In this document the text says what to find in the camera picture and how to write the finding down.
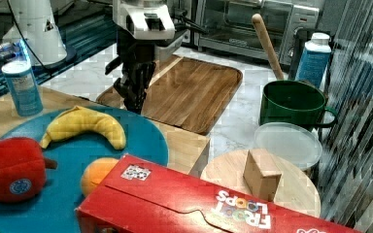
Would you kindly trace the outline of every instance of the toy banana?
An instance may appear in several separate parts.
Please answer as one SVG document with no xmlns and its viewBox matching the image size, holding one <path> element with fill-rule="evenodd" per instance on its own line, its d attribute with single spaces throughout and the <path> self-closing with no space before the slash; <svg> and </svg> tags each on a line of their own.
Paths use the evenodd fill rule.
<svg viewBox="0 0 373 233">
<path fill-rule="evenodd" d="M 115 118 L 80 106 L 57 116 L 48 125 L 40 145 L 45 149 L 51 141 L 67 140 L 88 131 L 103 135 L 116 150 L 125 147 L 125 133 Z"/>
</svg>

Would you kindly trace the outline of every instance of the white countertop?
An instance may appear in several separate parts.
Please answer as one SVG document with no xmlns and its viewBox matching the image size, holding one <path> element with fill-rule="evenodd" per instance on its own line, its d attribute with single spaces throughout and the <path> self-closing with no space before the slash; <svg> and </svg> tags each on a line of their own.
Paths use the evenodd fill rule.
<svg viewBox="0 0 373 233">
<path fill-rule="evenodd" d="M 262 88 L 276 80 L 272 70 L 265 65 L 239 61 L 235 57 L 215 56 L 188 48 L 179 48 L 174 54 L 233 67 L 242 72 L 241 85 L 207 135 L 211 138 L 209 159 L 233 150 L 250 149 L 258 128 Z M 121 66 L 105 76 L 105 66 L 115 57 L 116 44 L 113 44 L 42 86 L 95 101 L 121 77 Z"/>
</svg>

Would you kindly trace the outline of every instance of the small wooden cube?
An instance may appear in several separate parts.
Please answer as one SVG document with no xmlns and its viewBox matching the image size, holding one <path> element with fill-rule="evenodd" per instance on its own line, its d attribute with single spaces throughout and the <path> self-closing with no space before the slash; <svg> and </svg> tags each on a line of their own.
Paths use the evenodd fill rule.
<svg viewBox="0 0 373 233">
<path fill-rule="evenodd" d="M 271 153 L 265 149 L 249 150 L 244 180 L 253 196 L 274 201 L 281 175 Z"/>
</svg>

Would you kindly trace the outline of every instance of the toy fruit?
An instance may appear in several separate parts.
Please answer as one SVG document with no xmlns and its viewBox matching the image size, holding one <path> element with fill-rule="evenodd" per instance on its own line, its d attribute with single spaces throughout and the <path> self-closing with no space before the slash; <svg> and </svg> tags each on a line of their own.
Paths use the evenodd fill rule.
<svg viewBox="0 0 373 233">
<path fill-rule="evenodd" d="M 51 141 L 63 141 L 88 131 L 103 135 L 116 150 L 125 147 L 125 133 L 115 118 L 80 106 L 57 116 L 48 126 L 40 145 L 45 149 Z"/>
<path fill-rule="evenodd" d="M 81 190 L 84 196 L 88 196 L 89 193 L 104 180 L 117 163 L 118 160 L 115 158 L 99 158 L 90 163 L 85 168 L 81 178 Z"/>
<path fill-rule="evenodd" d="M 56 162 L 43 157 L 35 140 L 21 137 L 1 140 L 0 202 L 20 202 L 38 194 L 46 181 L 47 165 L 56 168 Z"/>
</svg>

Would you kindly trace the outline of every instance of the froot loops box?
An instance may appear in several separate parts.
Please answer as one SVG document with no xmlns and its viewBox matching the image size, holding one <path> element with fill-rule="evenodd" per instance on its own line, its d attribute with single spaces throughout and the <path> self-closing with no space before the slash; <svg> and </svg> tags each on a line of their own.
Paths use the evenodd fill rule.
<svg viewBox="0 0 373 233">
<path fill-rule="evenodd" d="M 76 214 L 83 233 L 356 232 L 129 154 Z"/>
</svg>

